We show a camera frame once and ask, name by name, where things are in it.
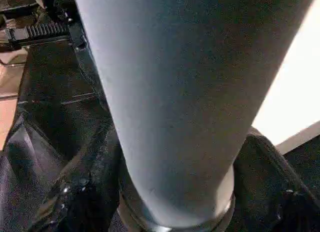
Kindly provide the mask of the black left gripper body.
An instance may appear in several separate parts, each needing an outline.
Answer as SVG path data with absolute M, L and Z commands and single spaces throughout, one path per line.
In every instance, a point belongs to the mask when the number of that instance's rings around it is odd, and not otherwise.
M 40 2 L 0 11 L 6 19 L 32 15 L 43 6 L 50 22 L 38 22 L 23 28 L 5 27 L 0 32 L 0 50 L 17 51 L 23 47 L 55 41 L 70 41 L 77 50 L 87 47 L 85 32 L 75 0 L 40 0 Z

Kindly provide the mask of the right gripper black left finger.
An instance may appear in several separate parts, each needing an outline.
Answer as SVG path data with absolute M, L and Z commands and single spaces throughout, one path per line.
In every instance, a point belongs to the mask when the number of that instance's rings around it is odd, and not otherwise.
M 107 231 L 119 204 L 121 158 L 116 132 L 98 132 L 62 170 L 40 206 L 32 230 Z

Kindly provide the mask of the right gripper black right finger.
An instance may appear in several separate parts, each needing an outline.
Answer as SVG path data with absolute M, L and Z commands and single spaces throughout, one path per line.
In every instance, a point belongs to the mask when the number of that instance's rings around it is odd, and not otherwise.
M 266 137 L 248 134 L 233 168 L 227 231 L 319 231 L 320 200 Z

